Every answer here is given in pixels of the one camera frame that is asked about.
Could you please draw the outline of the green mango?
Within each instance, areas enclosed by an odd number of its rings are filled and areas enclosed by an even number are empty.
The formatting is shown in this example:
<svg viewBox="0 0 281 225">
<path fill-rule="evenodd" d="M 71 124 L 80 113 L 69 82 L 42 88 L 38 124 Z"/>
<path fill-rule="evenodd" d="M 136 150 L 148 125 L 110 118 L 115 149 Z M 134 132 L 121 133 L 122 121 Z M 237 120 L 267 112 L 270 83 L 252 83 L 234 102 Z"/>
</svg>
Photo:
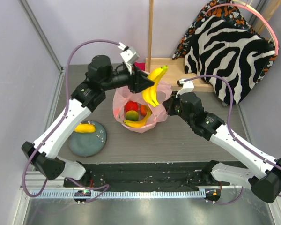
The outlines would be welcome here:
<svg viewBox="0 0 281 225">
<path fill-rule="evenodd" d="M 130 121 L 138 121 L 139 113 L 135 110 L 129 110 L 125 113 L 125 119 Z"/>
</svg>

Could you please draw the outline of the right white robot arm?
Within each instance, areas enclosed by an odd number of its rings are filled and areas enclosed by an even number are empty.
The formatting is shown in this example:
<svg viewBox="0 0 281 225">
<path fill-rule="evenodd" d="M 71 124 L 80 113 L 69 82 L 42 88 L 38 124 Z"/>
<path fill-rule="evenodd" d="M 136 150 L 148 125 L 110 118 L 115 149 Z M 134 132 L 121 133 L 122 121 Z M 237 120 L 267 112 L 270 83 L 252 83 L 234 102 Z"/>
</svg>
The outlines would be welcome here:
<svg viewBox="0 0 281 225">
<path fill-rule="evenodd" d="M 179 95 L 176 91 L 163 102 L 169 116 L 179 116 L 198 136 L 222 147 L 245 168 L 228 166 L 217 161 L 202 173 L 207 185 L 217 181 L 249 188 L 266 203 L 273 203 L 281 192 L 281 158 L 270 156 L 229 129 L 217 115 L 207 112 L 193 92 Z"/>
</svg>

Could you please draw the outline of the orange tangerine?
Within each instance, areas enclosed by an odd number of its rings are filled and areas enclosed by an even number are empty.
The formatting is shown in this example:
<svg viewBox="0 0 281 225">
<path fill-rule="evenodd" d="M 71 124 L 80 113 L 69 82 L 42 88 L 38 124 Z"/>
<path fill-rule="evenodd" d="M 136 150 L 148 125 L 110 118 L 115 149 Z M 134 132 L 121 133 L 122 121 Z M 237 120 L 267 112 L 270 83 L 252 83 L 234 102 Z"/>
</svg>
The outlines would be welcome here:
<svg viewBox="0 0 281 225">
<path fill-rule="evenodd" d="M 139 108 L 139 111 L 140 111 L 140 114 L 145 117 L 147 115 L 147 106 L 141 105 Z"/>
</svg>

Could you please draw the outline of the yellow banana bunch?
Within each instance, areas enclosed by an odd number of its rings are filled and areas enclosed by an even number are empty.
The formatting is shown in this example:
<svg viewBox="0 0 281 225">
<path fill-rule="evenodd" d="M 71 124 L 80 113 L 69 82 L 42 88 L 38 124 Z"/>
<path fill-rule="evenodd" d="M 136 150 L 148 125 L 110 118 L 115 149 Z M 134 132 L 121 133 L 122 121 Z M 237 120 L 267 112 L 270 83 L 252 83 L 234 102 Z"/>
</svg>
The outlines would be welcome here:
<svg viewBox="0 0 281 225">
<path fill-rule="evenodd" d="M 150 108 L 147 106 L 147 115 L 145 117 L 143 117 L 141 120 L 138 121 L 130 121 L 130 120 L 124 120 L 123 123 L 126 126 L 132 127 L 132 128 L 141 128 L 143 126 L 146 125 L 147 120 L 149 119 L 149 117 L 151 116 L 152 112 L 150 110 Z"/>
<path fill-rule="evenodd" d="M 154 82 L 154 85 L 145 89 L 142 92 L 142 98 L 143 100 L 150 104 L 153 107 L 156 107 L 159 105 L 159 102 L 157 100 L 157 86 L 161 80 L 161 78 L 165 75 L 165 73 L 168 70 L 168 66 L 162 66 L 159 68 L 156 68 L 154 71 L 152 71 L 148 75 L 148 79 Z"/>
</svg>

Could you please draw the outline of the pink plastic bag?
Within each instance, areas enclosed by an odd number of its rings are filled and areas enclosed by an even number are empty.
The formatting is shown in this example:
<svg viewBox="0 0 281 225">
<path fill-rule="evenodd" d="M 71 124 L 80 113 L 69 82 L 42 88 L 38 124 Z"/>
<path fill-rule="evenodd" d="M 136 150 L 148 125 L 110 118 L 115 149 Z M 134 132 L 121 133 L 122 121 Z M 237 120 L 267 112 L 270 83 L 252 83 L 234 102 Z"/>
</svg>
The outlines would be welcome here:
<svg viewBox="0 0 281 225">
<path fill-rule="evenodd" d="M 157 86 L 157 100 L 159 105 L 153 107 L 143 100 L 142 94 L 133 94 L 128 87 L 121 87 L 115 90 L 112 102 L 113 116 L 117 122 L 130 131 L 144 133 L 153 129 L 157 123 L 166 121 L 168 115 L 162 103 L 169 99 L 172 89 L 168 83 L 159 82 Z M 151 115 L 140 128 L 131 127 L 124 123 L 125 120 L 137 118 L 142 121 L 146 117 L 145 107 L 149 108 Z"/>
</svg>

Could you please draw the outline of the yellow mango fruit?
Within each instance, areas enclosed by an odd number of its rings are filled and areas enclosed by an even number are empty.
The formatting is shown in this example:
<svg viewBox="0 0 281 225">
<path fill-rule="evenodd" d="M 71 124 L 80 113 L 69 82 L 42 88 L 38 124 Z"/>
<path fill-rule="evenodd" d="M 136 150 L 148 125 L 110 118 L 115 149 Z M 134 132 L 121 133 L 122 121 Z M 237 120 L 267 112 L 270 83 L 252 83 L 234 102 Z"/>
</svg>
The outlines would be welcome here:
<svg viewBox="0 0 281 225">
<path fill-rule="evenodd" d="M 96 131 L 96 127 L 93 124 L 79 124 L 74 132 L 77 133 L 94 133 Z"/>
</svg>

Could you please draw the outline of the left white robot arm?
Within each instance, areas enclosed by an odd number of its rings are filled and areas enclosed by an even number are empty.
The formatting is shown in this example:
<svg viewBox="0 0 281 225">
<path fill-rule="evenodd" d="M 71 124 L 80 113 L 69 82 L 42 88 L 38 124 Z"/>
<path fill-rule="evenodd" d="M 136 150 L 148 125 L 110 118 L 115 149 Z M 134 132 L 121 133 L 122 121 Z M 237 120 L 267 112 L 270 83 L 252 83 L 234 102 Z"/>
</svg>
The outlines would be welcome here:
<svg viewBox="0 0 281 225">
<path fill-rule="evenodd" d="M 39 138 L 22 145 L 25 156 L 48 180 L 62 176 L 74 179 L 80 187 L 90 183 L 90 175 L 82 163 L 59 159 L 58 153 L 79 123 L 105 100 L 106 91 L 128 87 L 132 93 L 139 93 L 154 85 L 134 64 L 123 63 L 122 67 L 113 69 L 108 56 L 95 56 L 88 65 L 85 80 L 71 94 L 64 111 Z"/>
</svg>

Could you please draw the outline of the red apple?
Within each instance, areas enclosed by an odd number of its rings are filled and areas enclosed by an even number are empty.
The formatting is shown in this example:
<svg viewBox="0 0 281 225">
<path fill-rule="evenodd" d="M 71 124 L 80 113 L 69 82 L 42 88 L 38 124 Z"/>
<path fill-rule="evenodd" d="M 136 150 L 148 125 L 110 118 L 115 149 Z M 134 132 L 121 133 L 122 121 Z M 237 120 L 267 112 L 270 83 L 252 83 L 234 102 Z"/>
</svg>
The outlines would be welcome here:
<svg viewBox="0 0 281 225">
<path fill-rule="evenodd" d="M 125 112 L 128 112 L 128 111 L 136 111 L 137 112 L 139 110 L 139 106 L 134 101 L 128 101 L 125 104 L 124 110 L 125 110 Z"/>
</svg>

